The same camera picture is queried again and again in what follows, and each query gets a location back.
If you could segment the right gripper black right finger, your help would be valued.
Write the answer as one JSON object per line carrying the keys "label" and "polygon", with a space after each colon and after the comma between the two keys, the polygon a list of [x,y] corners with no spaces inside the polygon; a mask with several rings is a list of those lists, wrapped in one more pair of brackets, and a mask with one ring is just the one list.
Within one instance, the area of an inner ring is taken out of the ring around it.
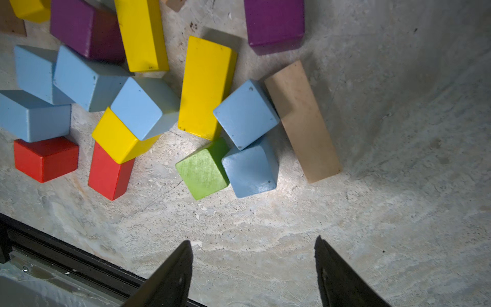
{"label": "right gripper black right finger", "polygon": [[321,237],[315,261],[323,306],[389,306]]}

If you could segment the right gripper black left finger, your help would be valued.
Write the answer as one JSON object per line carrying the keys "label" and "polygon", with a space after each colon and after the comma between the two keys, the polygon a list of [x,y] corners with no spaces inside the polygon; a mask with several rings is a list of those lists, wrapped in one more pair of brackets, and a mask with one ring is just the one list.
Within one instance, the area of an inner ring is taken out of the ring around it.
{"label": "right gripper black left finger", "polygon": [[124,306],[185,306],[193,275],[193,250],[185,240]]}

